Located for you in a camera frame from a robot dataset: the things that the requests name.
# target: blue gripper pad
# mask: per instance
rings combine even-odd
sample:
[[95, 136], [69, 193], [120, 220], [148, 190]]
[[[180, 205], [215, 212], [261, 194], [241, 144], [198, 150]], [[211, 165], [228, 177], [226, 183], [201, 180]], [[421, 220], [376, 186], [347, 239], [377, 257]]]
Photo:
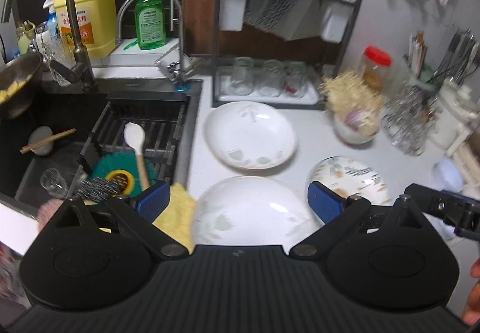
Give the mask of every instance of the blue gripper pad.
[[328, 224], [342, 213], [345, 201], [340, 195], [337, 195], [318, 181], [310, 183], [307, 199], [310, 208], [325, 224]]
[[135, 211], [152, 223], [169, 205], [170, 185], [159, 181], [135, 197]]

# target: stainless steel rack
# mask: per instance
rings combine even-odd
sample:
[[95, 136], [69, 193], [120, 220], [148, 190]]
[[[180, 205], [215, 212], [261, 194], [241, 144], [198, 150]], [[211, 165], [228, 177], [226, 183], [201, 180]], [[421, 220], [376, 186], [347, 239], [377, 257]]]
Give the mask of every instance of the stainless steel rack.
[[133, 152], [123, 138], [125, 125], [133, 122], [145, 131], [143, 155], [154, 168], [155, 180], [171, 184], [187, 108], [186, 97], [180, 101], [112, 99], [92, 129], [82, 150], [80, 164], [91, 173], [101, 157]]

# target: floral plate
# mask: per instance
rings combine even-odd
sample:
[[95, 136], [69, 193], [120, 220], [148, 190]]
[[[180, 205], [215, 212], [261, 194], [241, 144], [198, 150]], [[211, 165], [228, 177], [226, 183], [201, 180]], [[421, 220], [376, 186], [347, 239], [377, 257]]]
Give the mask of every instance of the floral plate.
[[287, 119], [262, 103], [220, 106], [208, 116], [203, 132], [212, 153], [240, 169], [273, 168], [297, 149], [297, 137]]
[[239, 176], [200, 197], [191, 238], [194, 245], [282, 245], [288, 254], [319, 228], [309, 206], [282, 183]]
[[337, 156], [319, 162], [309, 180], [309, 185], [319, 181], [343, 198], [358, 194], [372, 204], [393, 205], [383, 178], [372, 167], [349, 157]]

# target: cabinet handle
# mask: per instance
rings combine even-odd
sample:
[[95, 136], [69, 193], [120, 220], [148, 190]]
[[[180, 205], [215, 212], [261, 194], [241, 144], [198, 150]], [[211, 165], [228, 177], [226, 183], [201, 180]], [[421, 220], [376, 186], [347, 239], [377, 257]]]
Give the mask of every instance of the cabinet handle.
[[170, 30], [173, 31], [173, 24], [174, 22], [178, 22], [178, 18], [174, 18], [174, 7], [173, 7], [173, 0], [170, 0]]

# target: yellow detergent bottle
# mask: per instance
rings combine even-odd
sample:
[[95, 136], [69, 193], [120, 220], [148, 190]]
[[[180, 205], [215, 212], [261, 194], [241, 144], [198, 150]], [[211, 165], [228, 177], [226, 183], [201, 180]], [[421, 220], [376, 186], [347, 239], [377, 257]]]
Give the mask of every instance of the yellow detergent bottle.
[[[55, 0], [58, 26], [73, 46], [65, 0]], [[75, 0], [82, 42], [90, 57], [105, 57], [115, 48], [115, 0]]]

